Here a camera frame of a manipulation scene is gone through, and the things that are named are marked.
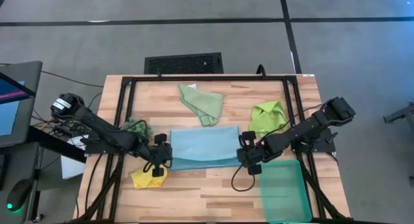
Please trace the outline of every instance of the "yellow cloth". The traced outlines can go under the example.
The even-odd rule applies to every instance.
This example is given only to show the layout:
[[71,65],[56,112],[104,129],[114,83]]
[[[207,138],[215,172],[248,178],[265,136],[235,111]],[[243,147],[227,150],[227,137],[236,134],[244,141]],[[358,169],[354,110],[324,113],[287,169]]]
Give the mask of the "yellow cloth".
[[142,168],[140,168],[131,174],[135,188],[159,188],[162,186],[162,183],[168,175],[167,168],[161,165],[161,167],[164,169],[164,175],[161,177],[153,177],[153,167],[154,166],[151,166],[147,172],[143,172]]

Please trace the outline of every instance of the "computer mouse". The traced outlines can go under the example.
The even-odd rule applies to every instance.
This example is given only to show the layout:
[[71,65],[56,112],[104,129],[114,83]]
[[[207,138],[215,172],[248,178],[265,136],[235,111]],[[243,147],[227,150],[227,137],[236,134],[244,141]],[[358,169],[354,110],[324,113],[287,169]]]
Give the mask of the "computer mouse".
[[22,179],[17,182],[7,197],[7,209],[9,211],[19,210],[26,201],[27,196],[32,191],[32,180]]

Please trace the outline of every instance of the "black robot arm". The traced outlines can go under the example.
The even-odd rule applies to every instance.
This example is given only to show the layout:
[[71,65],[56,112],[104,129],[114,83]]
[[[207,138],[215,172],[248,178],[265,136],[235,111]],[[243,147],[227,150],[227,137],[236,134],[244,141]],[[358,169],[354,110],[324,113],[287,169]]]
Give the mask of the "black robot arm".
[[81,97],[74,94],[61,94],[50,107],[52,116],[62,120],[77,120],[99,134],[100,140],[134,157],[141,157],[155,166],[153,176],[162,176],[161,164],[172,158],[171,145],[166,135],[155,136],[157,146],[149,146],[146,136],[121,130],[95,115],[85,107]]
[[256,144],[253,142],[256,138],[254,132],[242,133],[241,140],[248,143],[242,144],[242,148],[237,150],[237,158],[244,167],[249,168],[259,162],[268,162],[279,157],[291,143],[292,147],[300,146],[300,151],[310,150],[312,143],[323,130],[329,126],[342,126],[352,121],[354,116],[355,111],[343,98],[333,98],[305,121],[284,133],[265,136]]

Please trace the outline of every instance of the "green cloth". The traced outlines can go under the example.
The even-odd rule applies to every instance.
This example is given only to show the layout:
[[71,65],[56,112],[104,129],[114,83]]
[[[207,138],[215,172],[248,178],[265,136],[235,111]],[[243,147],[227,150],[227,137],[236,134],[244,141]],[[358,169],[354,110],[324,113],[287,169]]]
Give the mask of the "green cloth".
[[223,108],[222,95],[204,93],[187,85],[179,85],[179,89],[181,102],[200,118],[203,126],[214,126],[218,123]]
[[260,137],[286,124],[285,112],[280,102],[265,102],[253,107],[249,130]]

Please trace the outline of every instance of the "folded cloth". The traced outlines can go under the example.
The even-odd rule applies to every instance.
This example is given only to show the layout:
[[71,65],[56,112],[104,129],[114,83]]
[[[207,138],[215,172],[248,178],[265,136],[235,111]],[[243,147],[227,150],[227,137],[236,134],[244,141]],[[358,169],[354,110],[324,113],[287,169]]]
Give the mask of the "folded cloth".
[[239,127],[171,130],[172,170],[239,166]]
[[281,102],[265,102],[253,107],[249,130],[263,137],[284,124],[286,124],[285,112]]
[[214,126],[218,123],[223,96],[215,93],[204,93],[187,85],[179,85],[181,102],[192,110],[203,126]]
[[164,169],[164,175],[161,177],[153,177],[153,168],[151,168],[144,172],[142,168],[138,169],[136,172],[131,174],[132,181],[134,183],[135,188],[159,188],[162,186],[162,183],[166,179],[168,172],[165,166],[161,165]]

